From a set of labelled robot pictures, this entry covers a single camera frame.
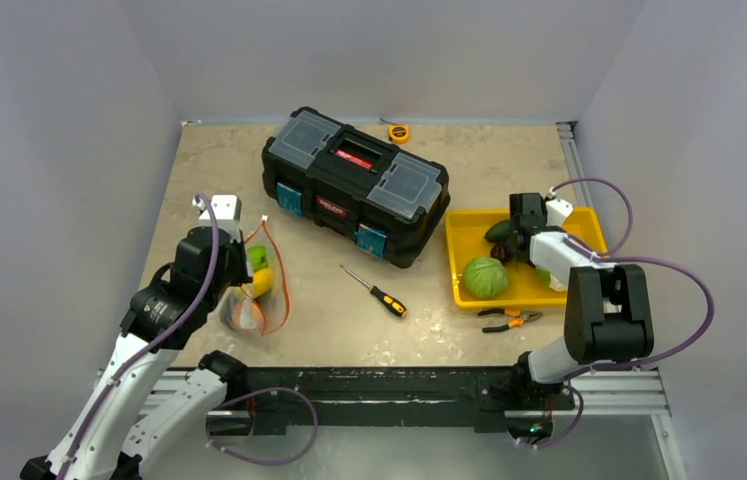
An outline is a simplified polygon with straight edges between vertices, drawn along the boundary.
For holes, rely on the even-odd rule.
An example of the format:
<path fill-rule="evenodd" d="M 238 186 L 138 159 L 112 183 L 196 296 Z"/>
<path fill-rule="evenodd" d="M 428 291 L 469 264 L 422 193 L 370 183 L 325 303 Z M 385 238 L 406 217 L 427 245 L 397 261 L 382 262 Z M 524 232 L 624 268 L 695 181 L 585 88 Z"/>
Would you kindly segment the dark green avocado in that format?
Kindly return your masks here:
<path fill-rule="evenodd" d="M 499 244 L 508 240 L 510 235 L 510 220 L 502 220 L 492 225 L 484 234 L 484 239 L 492 244 Z"/>

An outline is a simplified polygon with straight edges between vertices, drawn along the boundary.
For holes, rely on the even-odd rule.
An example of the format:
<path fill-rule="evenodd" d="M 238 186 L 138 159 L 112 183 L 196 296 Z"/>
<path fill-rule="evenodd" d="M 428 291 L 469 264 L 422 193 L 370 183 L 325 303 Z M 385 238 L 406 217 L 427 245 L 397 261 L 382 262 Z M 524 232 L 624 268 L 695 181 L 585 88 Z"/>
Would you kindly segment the dark red plum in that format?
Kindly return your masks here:
<path fill-rule="evenodd" d="M 505 265 L 514 259 L 514 252 L 509 244 L 501 242 L 491 248 L 489 256 Z"/>

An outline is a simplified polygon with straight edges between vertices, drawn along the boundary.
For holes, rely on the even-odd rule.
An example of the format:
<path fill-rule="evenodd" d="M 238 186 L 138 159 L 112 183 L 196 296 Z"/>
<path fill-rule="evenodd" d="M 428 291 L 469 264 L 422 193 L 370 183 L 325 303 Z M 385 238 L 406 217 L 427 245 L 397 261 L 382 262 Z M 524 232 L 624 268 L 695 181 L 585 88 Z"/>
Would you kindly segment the yellow corn cob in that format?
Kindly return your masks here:
<path fill-rule="evenodd" d="M 237 299 L 258 299 L 272 289 L 273 283 L 274 275 L 272 269 L 268 267 L 267 269 L 254 272 L 252 281 L 241 287 L 236 287 L 234 294 Z"/>

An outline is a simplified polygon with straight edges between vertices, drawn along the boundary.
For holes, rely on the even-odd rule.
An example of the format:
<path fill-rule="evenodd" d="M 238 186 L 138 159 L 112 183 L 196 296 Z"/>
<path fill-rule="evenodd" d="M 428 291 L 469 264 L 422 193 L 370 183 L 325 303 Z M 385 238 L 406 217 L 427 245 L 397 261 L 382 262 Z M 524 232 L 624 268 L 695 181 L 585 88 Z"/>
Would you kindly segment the red pink peach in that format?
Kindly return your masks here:
<path fill-rule="evenodd" d="M 239 303 L 233 307 L 228 323 L 235 332 L 261 335 L 266 321 L 264 313 L 257 303 Z"/>

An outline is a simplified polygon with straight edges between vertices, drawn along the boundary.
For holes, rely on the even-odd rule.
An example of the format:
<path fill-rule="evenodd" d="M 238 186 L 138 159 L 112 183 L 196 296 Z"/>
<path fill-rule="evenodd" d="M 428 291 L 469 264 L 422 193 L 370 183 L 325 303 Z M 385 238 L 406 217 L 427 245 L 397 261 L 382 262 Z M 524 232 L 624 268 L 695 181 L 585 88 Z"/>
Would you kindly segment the clear orange zip top bag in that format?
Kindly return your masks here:
<path fill-rule="evenodd" d="M 229 289 L 219 318 L 233 332 L 263 337 L 280 330 L 291 312 L 285 264 L 267 215 L 245 238 L 245 246 L 252 280 Z"/>

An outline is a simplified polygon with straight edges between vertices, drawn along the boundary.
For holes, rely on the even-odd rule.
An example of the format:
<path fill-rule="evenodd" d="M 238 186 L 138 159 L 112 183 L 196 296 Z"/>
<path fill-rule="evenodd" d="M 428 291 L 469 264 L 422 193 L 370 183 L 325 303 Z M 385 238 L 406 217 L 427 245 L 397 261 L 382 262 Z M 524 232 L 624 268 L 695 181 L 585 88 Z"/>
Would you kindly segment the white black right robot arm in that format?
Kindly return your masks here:
<path fill-rule="evenodd" d="M 644 270 L 615 263 L 580 245 L 561 224 L 561 210 L 539 193 L 509 196 L 507 243 L 514 259 L 548 272 L 566 288 L 563 334 L 521 356 L 526 370 L 510 392 L 525 407 L 545 399 L 550 384 L 599 362 L 623 363 L 649 356 L 655 335 Z"/>

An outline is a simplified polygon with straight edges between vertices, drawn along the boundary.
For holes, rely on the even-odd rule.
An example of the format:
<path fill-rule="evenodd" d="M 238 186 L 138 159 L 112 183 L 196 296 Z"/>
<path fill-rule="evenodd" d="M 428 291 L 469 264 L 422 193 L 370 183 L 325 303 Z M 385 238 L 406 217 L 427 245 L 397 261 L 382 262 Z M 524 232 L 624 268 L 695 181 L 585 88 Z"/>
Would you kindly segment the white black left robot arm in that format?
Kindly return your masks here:
<path fill-rule="evenodd" d="M 152 387 L 226 290 L 250 278 L 236 222 L 189 230 L 174 259 L 131 298 L 102 378 L 73 426 L 49 454 L 28 460 L 20 478 L 136 477 L 142 457 L 124 447 Z"/>

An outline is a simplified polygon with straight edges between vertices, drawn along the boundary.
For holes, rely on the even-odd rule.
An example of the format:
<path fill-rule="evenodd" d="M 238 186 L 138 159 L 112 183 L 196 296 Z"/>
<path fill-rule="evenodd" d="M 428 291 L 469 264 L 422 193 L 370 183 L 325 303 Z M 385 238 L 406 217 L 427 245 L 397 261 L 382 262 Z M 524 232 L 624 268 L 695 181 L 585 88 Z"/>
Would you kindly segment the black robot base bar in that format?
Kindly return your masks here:
<path fill-rule="evenodd" d="M 227 410 L 254 435 L 291 426 L 470 428 L 544 439 L 561 384 L 536 384 L 518 363 L 480 367 L 248 367 L 219 351 L 198 370 L 226 386 Z"/>

